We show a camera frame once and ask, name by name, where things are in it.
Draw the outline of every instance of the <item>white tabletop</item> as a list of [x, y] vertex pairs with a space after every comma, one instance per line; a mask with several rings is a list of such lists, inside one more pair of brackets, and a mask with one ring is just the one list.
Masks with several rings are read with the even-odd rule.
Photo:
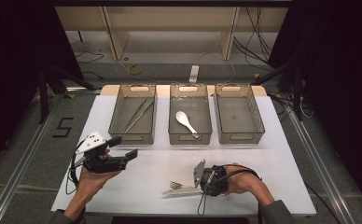
[[[116, 96], [97, 96], [80, 140], [93, 130], [110, 139], [109, 124]], [[170, 189], [170, 181], [193, 186], [192, 169], [206, 159], [205, 167], [238, 162], [254, 169], [273, 197], [281, 199], [295, 216], [312, 216], [315, 209], [305, 188], [297, 164], [270, 97], [256, 97], [266, 132], [259, 144], [225, 146], [218, 142], [213, 97], [209, 97], [213, 134], [207, 146], [172, 146], [168, 135], [169, 97], [158, 97], [155, 142], [140, 146], [138, 157], [129, 161], [120, 175], [109, 180], [87, 205], [87, 212], [109, 216], [194, 217], [201, 195], [169, 197], [162, 193]], [[112, 156], [123, 156], [136, 146], [111, 148]], [[64, 176], [52, 211], [65, 209], [73, 194], [65, 194]], [[74, 184], [68, 183], [68, 191]], [[258, 212], [257, 200], [250, 193], [207, 197], [205, 216], [246, 217]]]

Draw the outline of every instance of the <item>gray transparent bin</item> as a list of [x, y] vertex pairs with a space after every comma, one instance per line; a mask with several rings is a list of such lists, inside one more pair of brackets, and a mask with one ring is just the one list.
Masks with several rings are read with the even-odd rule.
[[220, 144], [259, 143], [265, 128], [249, 84], [217, 84], [215, 102]]
[[[175, 118], [178, 111], [187, 114], [191, 131]], [[207, 86], [204, 84], [172, 84], [170, 87], [169, 137], [171, 145], [208, 145], [213, 132]]]
[[121, 85], [108, 129], [120, 134], [122, 145], [152, 145], [156, 115], [156, 85]]

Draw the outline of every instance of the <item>white spoon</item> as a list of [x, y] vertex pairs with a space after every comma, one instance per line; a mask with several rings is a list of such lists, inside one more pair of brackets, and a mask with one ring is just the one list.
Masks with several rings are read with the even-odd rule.
[[187, 128], [189, 128], [189, 130], [190, 130], [192, 133], [197, 133], [197, 132], [192, 128], [192, 126], [190, 126], [188, 117], [187, 117], [187, 115], [186, 115], [184, 112], [178, 111], [178, 112], [175, 114], [175, 118], [178, 120], [178, 122], [182, 123], [182, 124], [185, 125]]

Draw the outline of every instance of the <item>fork tines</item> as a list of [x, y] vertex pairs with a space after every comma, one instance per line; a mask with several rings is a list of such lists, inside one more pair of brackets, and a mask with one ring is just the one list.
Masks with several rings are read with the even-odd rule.
[[172, 189], [181, 189], [182, 184], [176, 183], [174, 181], [170, 181], [170, 188]]

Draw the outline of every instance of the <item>dark sleeve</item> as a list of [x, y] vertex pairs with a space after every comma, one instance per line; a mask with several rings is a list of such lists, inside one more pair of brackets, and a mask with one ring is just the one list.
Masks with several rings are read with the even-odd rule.
[[53, 217], [50, 219], [49, 224], [86, 224], [86, 220], [83, 217], [84, 211], [81, 213], [81, 216], [77, 219], [77, 221], [71, 220], [69, 217], [65, 216], [63, 210], [58, 209]]
[[267, 224], [291, 224], [296, 223], [283, 201], [279, 200], [267, 206], [260, 207], [263, 219]]

